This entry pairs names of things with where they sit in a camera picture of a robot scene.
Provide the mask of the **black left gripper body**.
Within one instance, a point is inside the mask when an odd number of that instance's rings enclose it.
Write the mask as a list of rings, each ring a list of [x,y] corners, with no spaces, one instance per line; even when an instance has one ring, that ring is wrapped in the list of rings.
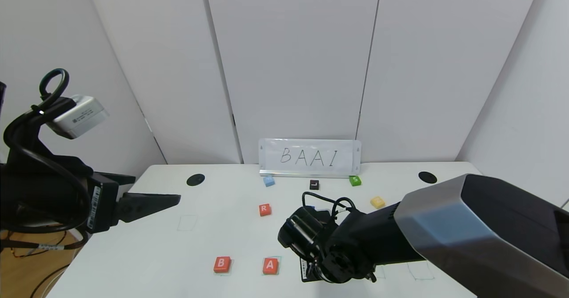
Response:
[[[2,229],[48,234],[77,228],[93,234],[115,226],[119,188],[136,177],[93,172],[78,180],[81,190],[52,170],[17,172],[1,165]]]

